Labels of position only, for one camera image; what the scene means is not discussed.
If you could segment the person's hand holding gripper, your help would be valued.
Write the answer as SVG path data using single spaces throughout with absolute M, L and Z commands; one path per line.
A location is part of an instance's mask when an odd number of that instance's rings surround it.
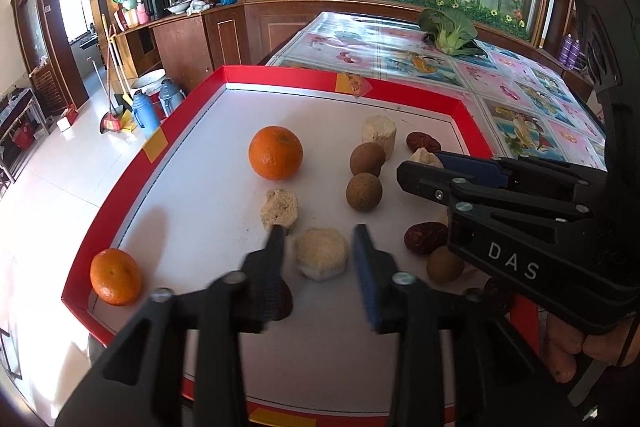
M 630 337 L 632 324 L 634 320 L 628 319 L 605 335 L 586 335 L 548 314 L 544 364 L 557 383 L 566 384 L 576 374 L 576 355 L 579 353 L 607 365 L 615 365 L 621 355 L 624 355 L 623 366 L 634 363 L 639 354 L 639 329 Z

